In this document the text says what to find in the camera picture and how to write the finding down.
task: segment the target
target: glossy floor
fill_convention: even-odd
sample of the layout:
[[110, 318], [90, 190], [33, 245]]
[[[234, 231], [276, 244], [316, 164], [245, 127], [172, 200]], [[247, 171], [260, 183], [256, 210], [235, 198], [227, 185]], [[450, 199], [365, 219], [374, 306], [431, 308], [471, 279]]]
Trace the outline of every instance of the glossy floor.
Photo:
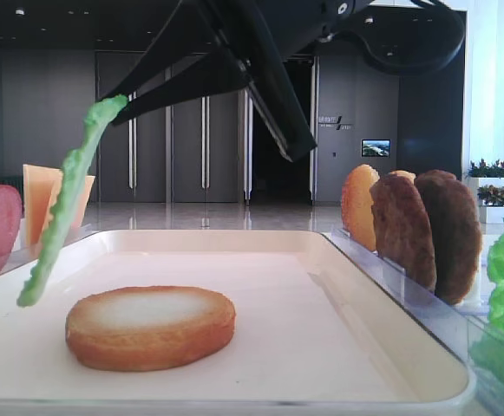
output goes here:
[[339, 206], [241, 204], [91, 204], [84, 223], [96, 230], [228, 229], [327, 232], [341, 226]]

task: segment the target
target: orange cheese wedge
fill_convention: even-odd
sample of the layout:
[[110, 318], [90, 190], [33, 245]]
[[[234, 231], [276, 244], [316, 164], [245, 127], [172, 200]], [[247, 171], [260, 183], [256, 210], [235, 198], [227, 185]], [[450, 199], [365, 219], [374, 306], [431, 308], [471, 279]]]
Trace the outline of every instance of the orange cheese wedge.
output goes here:
[[[23, 165], [23, 174], [26, 245], [31, 246], [39, 242], [42, 232], [53, 218], [49, 209], [55, 204], [61, 190], [62, 172], [52, 167]], [[82, 224], [94, 179], [94, 176], [86, 177], [73, 227]]]
[[[87, 176], [84, 183], [84, 189], [78, 200], [78, 211], [76, 212], [75, 219], [72, 222], [71, 228], [78, 228], [82, 226], [82, 221], [84, 220], [84, 214], [86, 213], [86, 206], [88, 205], [89, 194], [92, 191], [92, 185], [94, 184], [95, 176]], [[62, 180], [59, 179], [53, 184], [51, 189], [51, 194], [49, 195], [49, 202], [47, 205], [47, 214], [43, 220], [42, 232], [44, 232], [49, 223], [53, 219], [53, 214], [51, 214], [51, 207], [57, 202], [57, 197], [61, 191]]]

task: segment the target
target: white tray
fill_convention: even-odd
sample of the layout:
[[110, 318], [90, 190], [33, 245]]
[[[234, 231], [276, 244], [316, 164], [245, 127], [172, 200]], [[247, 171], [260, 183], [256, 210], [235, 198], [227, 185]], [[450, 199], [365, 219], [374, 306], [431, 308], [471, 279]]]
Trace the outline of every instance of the white tray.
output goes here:
[[[475, 395], [473, 374], [317, 233], [97, 233], [62, 249], [43, 299], [19, 309], [33, 265], [0, 276], [0, 414], [440, 416]], [[64, 342], [76, 301], [162, 284], [230, 297], [232, 342], [161, 372], [77, 363]]]

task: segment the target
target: toy bread slice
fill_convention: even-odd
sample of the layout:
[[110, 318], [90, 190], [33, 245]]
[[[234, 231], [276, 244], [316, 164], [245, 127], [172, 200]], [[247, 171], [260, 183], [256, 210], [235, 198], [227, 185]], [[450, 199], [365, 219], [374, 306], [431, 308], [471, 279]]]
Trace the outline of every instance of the toy bread slice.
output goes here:
[[84, 366], [142, 372], [179, 367], [221, 350], [236, 312], [225, 296], [194, 287], [111, 290], [80, 300], [66, 342]]
[[370, 251], [375, 251], [375, 230], [370, 188], [379, 180], [378, 172], [369, 165], [360, 165], [346, 178], [342, 188], [342, 221], [351, 237]]

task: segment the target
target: robotic arm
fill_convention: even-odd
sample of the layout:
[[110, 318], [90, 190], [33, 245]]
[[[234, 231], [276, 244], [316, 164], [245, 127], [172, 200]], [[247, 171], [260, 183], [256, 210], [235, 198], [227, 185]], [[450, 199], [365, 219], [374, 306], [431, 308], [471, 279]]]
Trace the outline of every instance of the robotic arm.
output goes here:
[[421, 75], [448, 65], [465, 29], [439, 0], [385, 21], [373, 0], [179, 0], [161, 32], [127, 77], [105, 97], [132, 94], [206, 43], [213, 50], [156, 89], [130, 102], [119, 125], [160, 107], [247, 88], [283, 156], [304, 157], [311, 136], [283, 60], [316, 40], [354, 42], [367, 63], [393, 75]]

